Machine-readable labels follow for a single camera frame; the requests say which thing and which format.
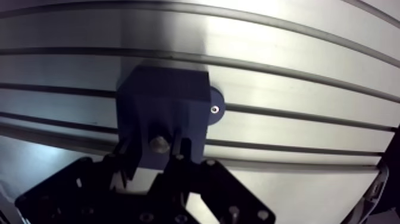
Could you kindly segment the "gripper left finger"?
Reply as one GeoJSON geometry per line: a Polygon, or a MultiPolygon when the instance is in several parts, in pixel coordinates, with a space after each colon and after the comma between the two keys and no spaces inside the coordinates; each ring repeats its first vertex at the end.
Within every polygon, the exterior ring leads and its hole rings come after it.
{"type": "Polygon", "coordinates": [[[146,134],[126,135],[101,161],[82,157],[17,197],[29,223],[146,223],[146,196],[127,192],[146,134]]]}

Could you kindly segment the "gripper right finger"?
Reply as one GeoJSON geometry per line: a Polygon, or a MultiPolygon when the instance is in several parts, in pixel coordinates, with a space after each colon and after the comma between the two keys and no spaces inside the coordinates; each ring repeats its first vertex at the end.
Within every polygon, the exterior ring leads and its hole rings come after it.
{"type": "Polygon", "coordinates": [[[149,190],[150,223],[198,223],[186,208],[189,195],[201,200],[219,223],[275,223],[276,215],[219,161],[193,159],[205,135],[151,132],[149,146],[167,148],[168,163],[149,190]]]}

